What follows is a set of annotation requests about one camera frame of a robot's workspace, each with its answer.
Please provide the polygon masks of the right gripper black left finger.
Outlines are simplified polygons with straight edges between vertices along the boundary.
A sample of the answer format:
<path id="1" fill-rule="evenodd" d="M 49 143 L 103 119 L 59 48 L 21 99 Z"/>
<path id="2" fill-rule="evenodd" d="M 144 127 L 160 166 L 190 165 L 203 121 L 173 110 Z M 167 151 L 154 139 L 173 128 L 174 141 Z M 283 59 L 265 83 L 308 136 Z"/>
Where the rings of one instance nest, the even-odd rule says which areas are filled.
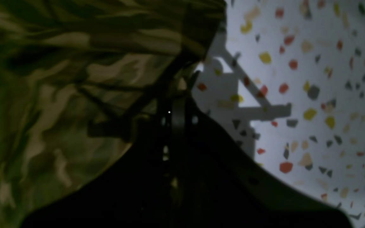
<path id="1" fill-rule="evenodd" d="M 176 98 L 159 99 L 154 119 L 138 122 L 137 140 L 77 192 L 29 214 L 22 228 L 163 228 L 170 204 L 163 148 Z"/>

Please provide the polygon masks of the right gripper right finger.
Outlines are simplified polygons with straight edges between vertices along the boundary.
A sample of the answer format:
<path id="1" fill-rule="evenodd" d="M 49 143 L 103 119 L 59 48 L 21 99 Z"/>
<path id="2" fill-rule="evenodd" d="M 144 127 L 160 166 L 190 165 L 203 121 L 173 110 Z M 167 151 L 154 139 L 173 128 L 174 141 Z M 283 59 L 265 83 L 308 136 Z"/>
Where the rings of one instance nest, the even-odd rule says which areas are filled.
<path id="1" fill-rule="evenodd" d="M 291 188 L 249 158 L 173 83 L 174 228 L 351 228 L 339 209 Z"/>

